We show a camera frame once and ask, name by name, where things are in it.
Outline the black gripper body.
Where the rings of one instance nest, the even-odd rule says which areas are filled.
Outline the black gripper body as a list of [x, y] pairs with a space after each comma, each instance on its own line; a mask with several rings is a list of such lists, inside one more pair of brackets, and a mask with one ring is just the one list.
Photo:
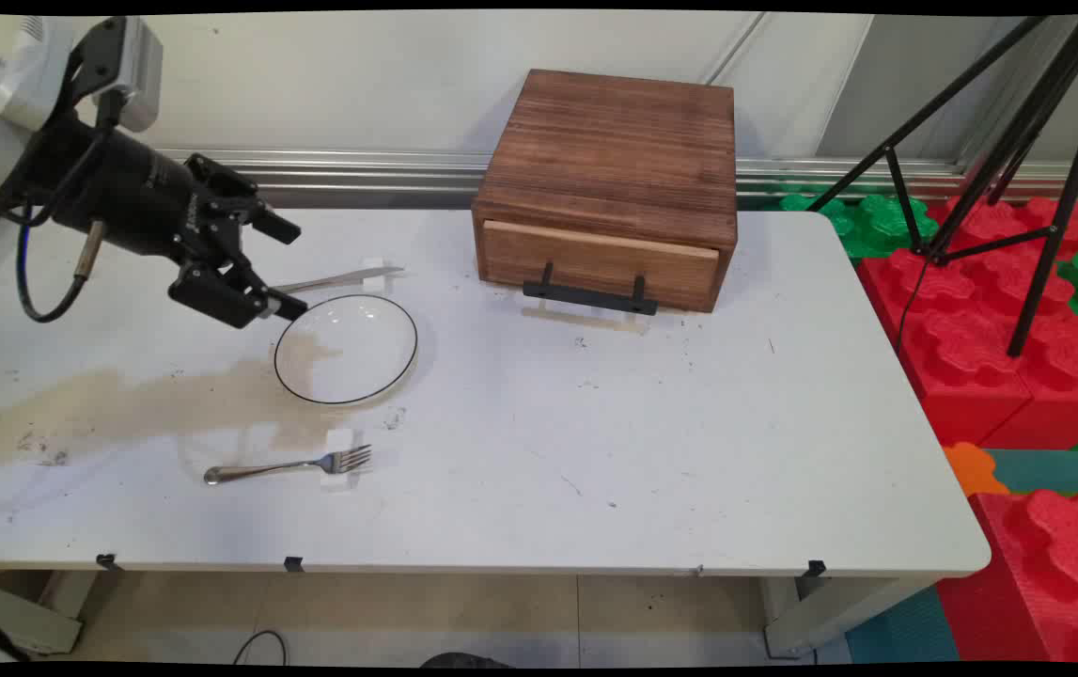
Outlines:
[[[34, 137], [26, 192], [36, 204], [54, 197], [93, 137], [95, 130], [78, 118], [59, 118]], [[186, 227], [209, 201], [203, 181], [186, 165], [113, 132], [70, 182], [50, 219], [82, 232], [92, 220], [101, 220], [105, 240], [134, 254], [161, 255], [175, 264], [185, 259], [221, 264], [220, 250], [204, 240], [208, 227], [196, 234]]]

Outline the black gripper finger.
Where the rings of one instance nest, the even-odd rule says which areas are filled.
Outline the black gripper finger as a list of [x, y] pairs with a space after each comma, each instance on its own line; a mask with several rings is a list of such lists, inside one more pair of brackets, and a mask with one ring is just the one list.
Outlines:
[[169, 298], [238, 329], [271, 317], [293, 322], [309, 309], [305, 301], [260, 284], [245, 267], [235, 265], [220, 273], [198, 260], [181, 265], [169, 286]]
[[186, 158], [186, 170], [198, 188], [196, 211], [203, 217], [235, 220], [281, 244], [293, 244], [301, 236], [301, 227], [276, 215], [249, 177], [201, 153]]

